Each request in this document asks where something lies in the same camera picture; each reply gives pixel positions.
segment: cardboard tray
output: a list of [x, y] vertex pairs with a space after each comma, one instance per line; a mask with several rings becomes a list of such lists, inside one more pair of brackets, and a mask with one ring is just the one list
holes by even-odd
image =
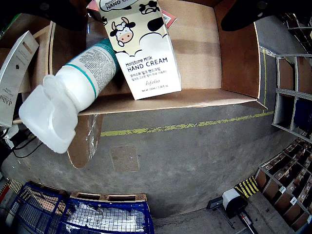
[[[222, 31], [221, 20], [235, 0], [197, 2], [200, 4], [159, 0], [162, 9], [177, 17], [169, 34], [181, 73], [182, 91], [134, 100], [123, 75], [115, 76], [96, 101], [79, 114], [84, 117], [78, 118], [76, 136], [68, 150], [75, 167], [82, 168], [89, 160], [89, 143], [84, 139], [89, 134], [87, 123], [94, 114], [229, 104], [266, 109], [258, 101], [260, 52], [255, 24], [235, 32]], [[93, 27], [104, 31], [100, 22], [94, 22]], [[41, 83], [46, 72], [55, 74], [63, 64], [85, 49], [85, 32], [66, 30], [54, 23], [49, 25], [48, 32], [51, 32], [50, 44], [40, 44], [37, 52], [40, 56], [35, 62], [40, 62], [42, 54], [48, 55], [48, 71], [43, 66], [35, 69], [31, 76], [32, 84]]]

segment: price label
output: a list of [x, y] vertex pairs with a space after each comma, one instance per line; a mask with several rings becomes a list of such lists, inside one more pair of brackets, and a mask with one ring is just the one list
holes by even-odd
[[284, 186], [282, 186], [279, 191], [283, 194], [286, 191], [286, 188]]
[[292, 200], [291, 200], [291, 204], [292, 204], [292, 205], [295, 205], [296, 202], [297, 202], [297, 198], [293, 197]]

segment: wooden pallet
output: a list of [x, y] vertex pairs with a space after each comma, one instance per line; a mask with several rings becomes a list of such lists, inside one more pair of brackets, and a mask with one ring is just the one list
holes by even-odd
[[37, 187], [39, 187], [41, 189], [44, 189], [47, 192], [63, 195], [64, 197], [68, 196], [68, 194], [67, 194], [67, 192], [65, 190], [57, 189], [57, 188], [54, 188], [54, 187], [51, 187], [51, 186], [48, 186], [48, 185], [45, 185], [45, 184], [33, 182], [33, 181], [30, 181], [29, 183], [34, 185], [34, 186], [37, 186]]
[[72, 192], [71, 198], [103, 202], [139, 202], [147, 201], [146, 194], [112, 195], [112, 194], [89, 194]]

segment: barcode label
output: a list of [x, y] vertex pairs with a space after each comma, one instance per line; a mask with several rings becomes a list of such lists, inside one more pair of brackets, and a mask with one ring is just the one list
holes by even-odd
[[165, 15], [164, 13], [162, 13], [162, 16], [164, 17], [165, 24], [169, 23], [169, 21], [171, 20], [171, 17]]
[[283, 194], [286, 191], [286, 188], [284, 186], [282, 186], [279, 191]]
[[297, 202], [297, 198], [293, 197], [292, 200], [291, 200], [291, 204], [292, 204], [292, 205], [295, 205], [296, 202]]

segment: yellow floor line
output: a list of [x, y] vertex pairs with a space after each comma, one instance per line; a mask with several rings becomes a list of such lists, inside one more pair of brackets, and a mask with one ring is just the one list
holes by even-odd
[[107, 131], [102, 132], [101, 137], [111, 137], [111, 136], [122, 136], [122, 135], [129, 135], [129, 134], [141, 134], [141, 133], [153, 133], [153, 132], [164, 132], [164, 131], [171, 131], [171, 130], [181, 130], [186, 128], [195, 128], [195, 127], [204, 127], [209, 125], [221, 124], [221, 123], [228, 123], [234, 121], [241, 121], [247, 120], [251, 118], [259, 118], [264, 116], [273, 115], [274, 111], [255, 114], [250, 116], [242, 116], [236, 117], [231, 119], [221, 119], [221, 120], [212, 120], [212, 121], [205, 121], [200, 123], [188, 123], [188, 124], [179, 124], [179, 125], [170, 125], [165, 127], [157, 127], [157, 128], [138, 128], [138, 129], [129, 129], [129, 130], [117, 130], [117, 131]]
[[263, 63], [264, 63], [264, 101], [263, 105], [265, 106], [266, 99], [267, 99], [267, 60], [265, 58], [266, 54], [263, 53]]

